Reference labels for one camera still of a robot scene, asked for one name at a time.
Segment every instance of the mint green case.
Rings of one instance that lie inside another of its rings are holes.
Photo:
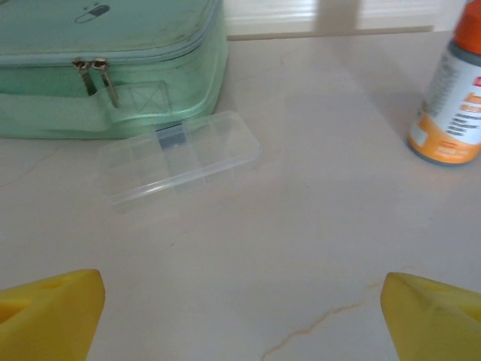
[[[127,138],[210,114],[226,60],[220,0],[0,2],[0,136]]]

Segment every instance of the orange bottle cap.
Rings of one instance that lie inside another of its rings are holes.
[[[481,0],[466,5],[454,34],[462,49],[481,55]]]

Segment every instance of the zipper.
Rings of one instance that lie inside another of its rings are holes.
[[[113,86],[113,82],[108,74],[108,67],[109,63],[104,58],[95,58],[91,62],[86,62],[80,58],[74,59],[72,62],[74,68],[80,74],[80,78],[82,79],[83,85],[87,91],[88,96],[93,96],[97,93],[97,87],[95,86],[92,76],[90,75],[89,68],[92,67],[94,70],[100,72],[102,82],[104,83],[105,87],[107,88],[107,93],[112,102],[112,105],[115,108],[119,107],[119,96],[117,95],[117,91]]]
[[[104,58],[95,58],[95,60],[92,62],[92,67],[96,71],[100,71],[102,81],[104,82],[105,87],[107,88],[108,96],[110,98],[110,101],[112,102],[112,105],[114,108],[119,107],[119,96],[117,95],[117,91],[115,90],[115,87],[113,86],[112,80],[110,79],[110,76],[108,74],[108,62]]]
[[[78,71],[78,74],[83,81],[83,85],[85,85],[87,94],[89,96],[93,96],[97,92],[97,88],[95,87],[92,77],[90,76],[90,63],[84,62],[82,59],[76,58],[72,62],[72,65]]]

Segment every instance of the pill icon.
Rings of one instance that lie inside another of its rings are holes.
[[[110,10],[110,6],[108,5],[99,5],[96,8],[93,8],[91,11],[86,12],[84,15],[80,15],[75,22],[77,24],[88,23],[91,20],[94,20],[97,17],[105,14]]]

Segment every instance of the wall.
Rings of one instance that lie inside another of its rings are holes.
[[[465,0],[224,0],[231,38],[450,30]]]

